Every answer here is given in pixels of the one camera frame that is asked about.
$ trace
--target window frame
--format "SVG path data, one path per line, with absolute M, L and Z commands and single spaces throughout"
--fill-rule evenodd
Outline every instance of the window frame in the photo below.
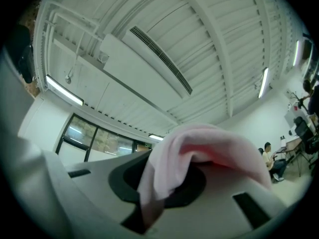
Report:
M 84 122 L 86 122 L 86 123 L 88 123 L 88 124 L 90 124 L 90 125 L 96 127 L 96 128 L 95 128 L 95 131 L 94 131 L 94 134 L 93 134 L 93 137 L 92 137 L 92 140 L 91 140 L 91 143 L 90 143 L 89 146 L 88 146 L 88 145 L 85 145 L 85 144 L 78 143 L 78 142 L 76 142 L 76 141 L 73 141 L 72 139 L 70 139 L 68 136 L 65 135 L 65 133 L 66 133 L 66 131 L 68 130 L 68 128 L 69 128 L 69 126 L 70 126 L 70 124 L 71 124 L 71 122 L 72 122 L 72 120 L 73 120 L 74 117 L 77 117 L 78 119 L 83 120 Z M 61 135 L 61 137 L 60 137 L 60 140 L 59 140 L 59 143 L 58 143 L 57 148 L 56 148 L 56 150 L 55 150 L 55 153 L 56 153 L 57 155 L 59 155 L 59 151 L 60 151 L 60 149 L 61 149 L 62 143 L 63 143 L 63 142 L 66 142 L 66 143 L 68 143 L 68 144 L 70 144 L 70 145 L 72 145 L 72 146 L 74 146 L 74 147 L 76 147 L 76 148 L 85 150 L 85 151 L 86 151 L 86 154 L 85 154 L 84 162 L 88 162 L 89 156 L 90 156 L 90 152 L 91 152 L 91 149 L 92 149 L 92 146 L 93 146 L 93 142 L 94 142 L 96 133 L 97 133 L 97 131 L 98 131 L 99 129 L 100 129 L 100 130 L 104 130 L 104 131 L 106 131 L 106 132 L 109 132 L 109 133 L 111 133 L 111 134 L 114 134 L 114 135 L 116 135 L 116 136 L 119 136 L 119 137 L 122 137 L 122 138 L 125 138 L 125 139 L 128 139 L 128 140 L 131 140 L 131 141 L 133 142 L 133 143 L 132 143 L 132 153 L 131 153 L 131 154 L 133 154 L 133 153 L 136 152 L 135 150 L 136 150 L 138 144 L 143 144 L 143 145 L 145 145 L 145 142 L 138 141 L 138 140 L 135 140 L 135 139 L 126 137 L 126 136 L 124 136 L 124 135 L 121 135 L 121 134 L 112 132 L 112 131 L 110 131 L 110 130 L 107 130 L 107 129 L 105 129 L 105 128 L 99 126 L 99 125 L 96 125 L 96 124 L 94 124 L 94 123 L 92 123 L 92 122 L 90 122 L 90 121 L 88 121 L 88 120 L 86 120 L 86 119 L 84 119 L 84 118 L 82 118 L 82 117 L 80 117 L 80 116 L 78 116 L 77 114 L 74 113 L 74 114 L 71 116 L 71 118 L 69 119 L 67 125 L 65 126 L 65 128 L 64 128 L 64 130 L 63 130 L 63 133 L 62 133 L 62 135 Z

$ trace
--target person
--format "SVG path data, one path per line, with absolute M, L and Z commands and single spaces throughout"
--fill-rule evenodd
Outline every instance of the person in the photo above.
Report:
M 303 88 L 308 93 L 308 96 L 303 97 L 302 100 L 310 98 L 308 103 L 309 115 L 316 115 L 319 118 L 319 85 L 312 89 L 310 81 L 304 80 Z
M 278 159 L 274 161 L 275 153 L 269 157 L 271 152 L 271 144 L 269 142 L 265 143 L 265 151 L 263 153 L 263 159 L 267 165 L 270 172 L 273 173 L 273 177 L 277 181 L 283 181 L 283 174 L 287 167 L 287 161 L 285 159 Z

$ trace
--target desk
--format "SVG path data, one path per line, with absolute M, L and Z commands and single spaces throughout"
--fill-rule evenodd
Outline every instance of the desk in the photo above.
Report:
M 300 146 L 300 144 L 302 143 L 303 141 L 301 140 L 301 138 L 300 137 L 298 137 L 298 138 L 296 138 L 296 139 L 294 139 L 294 140 L 291 140 L 291 141 L 289 141 L 289 142 L 286 142 L 286 149 L 285 150 L 282 150 L 282 151 L 278 151 L 278 152 L 276 152 L 276 153 L 278 153 L 278 154 L 280 154 L 280 153 L 287 153 L 287 154 L 289 154 L 289 156 L 291 157 L 291 152 L 292 151 L 295 151 L 299 146 Z M 299 171 L 299 177 L 301 176 L 301 168 L 300 168 L 300 166 L 299 166 L 299 162 L 298 162 L 298 160 L 297 160 L 297 166 L 298 166 L 298 171 Z

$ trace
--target air conditioner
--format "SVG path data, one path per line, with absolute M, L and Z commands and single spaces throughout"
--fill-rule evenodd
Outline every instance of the air conditioner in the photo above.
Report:
M 124 36 L 123 42 L 107 34 L 100 50 L 109 56 L 103 70 L 117 78 L 127 89 L 164 111 L 180 104 L 192 91 L 171 60 L 164 62 L 161 59 L 169 58 L 159 52 L 159 48 L 155 54 L 130 30 Z
M 126 31 L 122 41 L 152 66 L 181 97 L 190 96 L 193 89 L 169 56 L 141 29 Z

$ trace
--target pink towel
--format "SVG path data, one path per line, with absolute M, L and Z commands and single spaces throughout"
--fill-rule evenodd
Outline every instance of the pink towel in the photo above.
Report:
M 143 171 L 138 192 L 146 228 L 163 212 L 164 199 L 183 183 L 189 163 L 204 161 L 241 171 L 271 188 L 263 158 L 250 141 L 212 125 L 182 125 L 155 146 Z

